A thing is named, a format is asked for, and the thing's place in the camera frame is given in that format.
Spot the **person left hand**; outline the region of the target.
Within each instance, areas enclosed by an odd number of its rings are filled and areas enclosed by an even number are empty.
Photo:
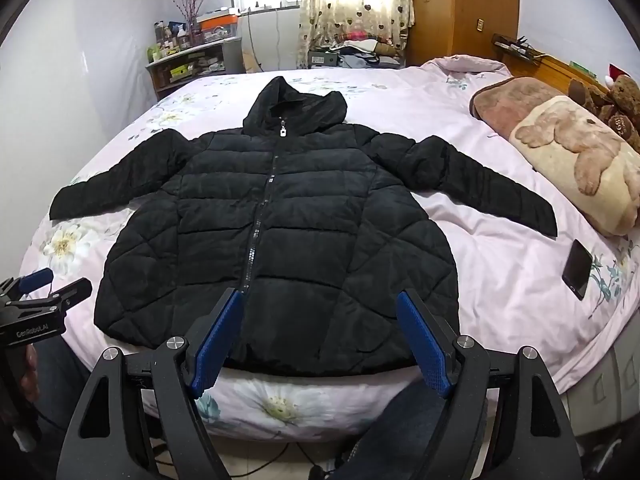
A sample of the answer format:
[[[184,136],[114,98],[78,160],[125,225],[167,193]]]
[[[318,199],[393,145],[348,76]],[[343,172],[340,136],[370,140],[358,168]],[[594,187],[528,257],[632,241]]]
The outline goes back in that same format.
[[[20,452],[32,453],[41,431],[34,404],[21,386],[26,370],[25,347],[1,347],[1,437]]]

